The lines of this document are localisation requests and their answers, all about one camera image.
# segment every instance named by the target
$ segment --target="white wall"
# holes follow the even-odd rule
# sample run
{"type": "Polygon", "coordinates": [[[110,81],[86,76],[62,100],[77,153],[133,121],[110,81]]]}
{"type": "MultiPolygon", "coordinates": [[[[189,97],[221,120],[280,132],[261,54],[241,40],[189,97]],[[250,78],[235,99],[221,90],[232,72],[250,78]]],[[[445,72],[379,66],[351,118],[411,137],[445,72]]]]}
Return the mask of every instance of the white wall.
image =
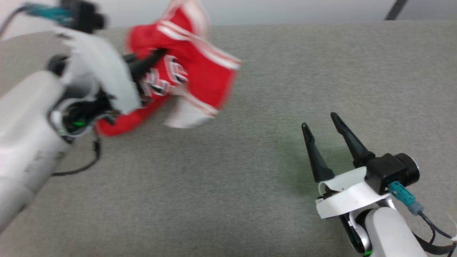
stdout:
{"type": "MultiPolygon", "coordinates": [[[[158,18],[169,0],[93,0],[110,17],[110,27],[149,23],[158,18]]],[[[213,25],[302,22],[380,21],[394,0],[201,0],[213,25]]],[[[24,0],[0,0],[0,20],[24,0]]],[[[57,0],[33,0],[53,4],[57,0]]],[[[18,17],[5,38],[49,30],[52,24],[18,17]]]]}

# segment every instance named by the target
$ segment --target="red and white garment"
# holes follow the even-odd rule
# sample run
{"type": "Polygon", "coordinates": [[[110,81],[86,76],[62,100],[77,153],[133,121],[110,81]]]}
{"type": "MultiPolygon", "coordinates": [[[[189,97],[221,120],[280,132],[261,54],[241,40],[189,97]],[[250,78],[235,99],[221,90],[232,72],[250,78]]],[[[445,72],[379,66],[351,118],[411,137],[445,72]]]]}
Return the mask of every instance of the red and white garment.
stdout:
{"type": "Polygon", "coordinates": [[[165,14],[153,24],[135,26],[128,48],[139,58],[152,49],[167,52],[143,80],[152,101],[114,126],[101,120],[98,130],[116,135],[137,127],[170,95],[179,95],[177,106],[165,124],[191,128],[213,118],[230,94],[240,60],[209,42],[209,19],[199,0],[172,0],[165,14]]]}

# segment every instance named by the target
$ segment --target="gray carpet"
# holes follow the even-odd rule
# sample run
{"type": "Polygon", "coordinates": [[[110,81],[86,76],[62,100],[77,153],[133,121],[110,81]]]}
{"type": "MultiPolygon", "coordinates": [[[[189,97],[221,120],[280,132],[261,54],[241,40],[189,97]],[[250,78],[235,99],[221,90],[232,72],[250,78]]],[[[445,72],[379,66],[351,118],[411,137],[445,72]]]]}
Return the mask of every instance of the gray carpet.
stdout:
{"type": "MultiPolygon", "coordinates": [[[[125,32],[102,35],[122,50],[125,32]]],[[[300,129],[310,125],[336,173],[351,169],[332,111],[375,153],[413,156],[422,173],[411,191],[455,233],[457,22],[217,27],[212,38],[244,61],[217,119],[167,128],[170,102],[104,139],[91,170],[49,180],[0,237],[0,256],[358,256],[339,220],[317,215],[300,129]]],[[[48,33],[0,43],[0,95],[60,52],[48,33]]],[[[59,170],[88,162],[90,140],[59,170]]]]}

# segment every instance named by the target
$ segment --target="green light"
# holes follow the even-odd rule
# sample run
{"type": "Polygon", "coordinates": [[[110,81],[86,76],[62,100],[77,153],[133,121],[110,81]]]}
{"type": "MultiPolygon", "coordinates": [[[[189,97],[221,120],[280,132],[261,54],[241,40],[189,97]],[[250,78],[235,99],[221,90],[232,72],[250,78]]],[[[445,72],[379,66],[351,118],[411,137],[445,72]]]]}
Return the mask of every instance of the green light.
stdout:
{"type": "Polygon", "coordinates": [[[85,125],[85,122],[84,121],[75,121],[75,122],[72,122],[72,124],[76,127],[82,127],[85,125]]]}

